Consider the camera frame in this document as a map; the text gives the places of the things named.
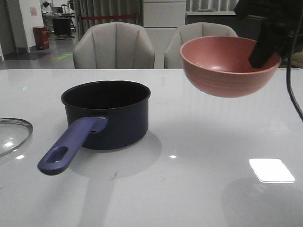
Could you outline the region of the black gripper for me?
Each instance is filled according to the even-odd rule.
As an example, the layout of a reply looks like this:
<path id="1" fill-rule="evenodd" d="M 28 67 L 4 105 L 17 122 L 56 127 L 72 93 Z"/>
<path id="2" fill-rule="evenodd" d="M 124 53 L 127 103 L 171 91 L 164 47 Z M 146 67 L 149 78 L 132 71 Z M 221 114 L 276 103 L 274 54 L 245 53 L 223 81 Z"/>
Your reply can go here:
<path id="1" fill-rule="evenodd" d="M 274 53 L 286 47 L 286 29 L 296 29 L 303 13 L 301 0 L 240 0 L 234 8 L 239 19 L 246 17 L 263 20 L 250 65 L 260 69 Z"/>

